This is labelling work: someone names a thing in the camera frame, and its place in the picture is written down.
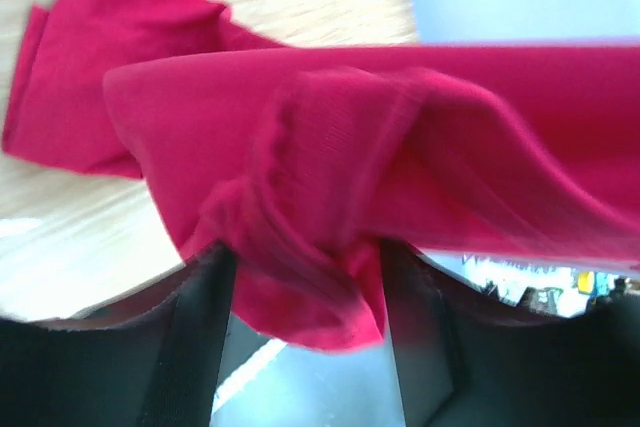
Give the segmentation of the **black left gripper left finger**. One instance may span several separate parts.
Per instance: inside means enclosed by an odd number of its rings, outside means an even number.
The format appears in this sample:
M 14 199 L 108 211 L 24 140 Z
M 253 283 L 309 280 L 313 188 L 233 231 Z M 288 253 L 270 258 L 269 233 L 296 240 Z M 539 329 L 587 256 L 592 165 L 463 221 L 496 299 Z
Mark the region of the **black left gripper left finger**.
M 100 316 L 2 318 L 2 425 L 209 425 L 235 274 L 217 244 Z

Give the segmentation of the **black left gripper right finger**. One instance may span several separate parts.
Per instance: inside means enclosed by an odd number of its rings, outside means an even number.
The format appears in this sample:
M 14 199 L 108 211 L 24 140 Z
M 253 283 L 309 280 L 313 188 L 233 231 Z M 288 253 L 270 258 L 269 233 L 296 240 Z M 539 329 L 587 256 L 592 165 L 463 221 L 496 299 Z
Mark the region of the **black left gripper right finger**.
M 561 318 L 501 302 L 381 247 L 404 418 L 410 426 L 635 426 L 639 299 Z

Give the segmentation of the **red t shirt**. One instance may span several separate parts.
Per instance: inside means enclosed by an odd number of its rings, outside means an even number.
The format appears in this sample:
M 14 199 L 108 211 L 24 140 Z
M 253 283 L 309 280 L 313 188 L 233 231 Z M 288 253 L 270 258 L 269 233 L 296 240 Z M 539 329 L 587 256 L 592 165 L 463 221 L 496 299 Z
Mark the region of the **red t shirt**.
M 144 179 L 234 312 L 305 347 L 386 328 L 384 238 L 639 264 L 635 45 L 295 48 L 212 0 L 57 0 L 26 26 L 15 157 Z

